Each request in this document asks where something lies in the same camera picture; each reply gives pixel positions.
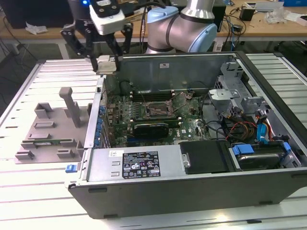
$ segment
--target blue latch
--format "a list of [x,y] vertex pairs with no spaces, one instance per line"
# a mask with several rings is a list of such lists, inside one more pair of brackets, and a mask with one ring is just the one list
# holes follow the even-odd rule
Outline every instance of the blue latch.
[[250,144],[235,145],[234,147],[232,147],[232,150],[235,155],[252,154],[255,152]]
[[65,172],[66,173],[76,173],[77,170],[77,165],[76,164],[69,164],[66,166]]
[[99,137],[100,137],[100,132],[99,132],[99,131],[96,131],[96,132],[95,132],[95,137],[96,137],[96,138],[99,138]]
[[99,144],[100,144],[100,141],[97,140],[97,139],[95,139],[95,140],[94,140],[94,144],[95,144],[95,145],[99,145]]
[[291,146],[289,145],[288,142],[284,142],[283,147],[284,147],[284,149],[286,150],[287,153],[289,153],[291,151]]
[[97,119],[97,124],[102,124],[102,119],[101,118]]
[[105,112],[105,107],[104,106],[100,106],[99,107],[99,113],[103,114]]
[[264,144],[267,144],[268,141],[265,139],[265,134],[267,132],[267,127],[265,124],[260,123],[257,127],[257,140],[262,141]]
[[98,129],[98,131],[100,131],[102,129],[101,125],[100,124],[97,124],[96,125],[96,129]]

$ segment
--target side panel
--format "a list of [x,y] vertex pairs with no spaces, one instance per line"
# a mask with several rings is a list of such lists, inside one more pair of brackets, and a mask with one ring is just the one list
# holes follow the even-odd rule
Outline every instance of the side panel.
[[70,186],[69,191],[90,217],[103,219],[278,204],[306,185],[307,173],[283,172],[125,185]]

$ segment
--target blue cable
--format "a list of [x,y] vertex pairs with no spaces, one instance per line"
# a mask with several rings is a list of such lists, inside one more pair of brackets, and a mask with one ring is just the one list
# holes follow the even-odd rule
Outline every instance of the blue cable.
[[233,48],[235,47],[235,44],[234,44],[235,31],[234,31],[234,25],[232,23],[231,23],[231,28],[232,28],[232,33],[234,34],[231,38],[231,51],[233,51]]
[[231,24],[231,30],[232,30],[232,33],[231,33],[231,35],[230,35],[230,39],[231,39],[231,49],[230,49],[230,51],[233,51],[233,48],[234,48],[234,35],[233,34],[235,34],[235,31],[234,31],[234,25],[227,19],[227,17],[226,17],[226,21],[229,23],[229,24]]

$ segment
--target white sticker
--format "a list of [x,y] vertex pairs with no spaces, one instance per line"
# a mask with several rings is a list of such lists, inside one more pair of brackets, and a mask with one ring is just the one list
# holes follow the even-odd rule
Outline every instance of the white sticker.
[[102,0],[102,1],[97,1],[96,2],[98,6],[107,6],[111,4],[110,0]]
[[122,157],[124,150],[110,150],[109,157]]
[[52,145],[50,142],[41,142],[41,143],[34,143],[36,146],[40,146],[40,145]]
[[148,173],[158,173],[160,172],[159,169],[151,169],[151,170],[148,170]]
[[169,63],[161,63],[160,64],[160,69],[167,69],[169,68]]

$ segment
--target computer case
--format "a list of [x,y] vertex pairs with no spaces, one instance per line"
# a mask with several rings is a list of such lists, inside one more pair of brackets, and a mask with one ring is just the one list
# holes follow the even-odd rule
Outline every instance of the computer case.
[[46,27],[73,23],[67,0],[0,0],[0,5],[14,29],[25,28],[25,22]]

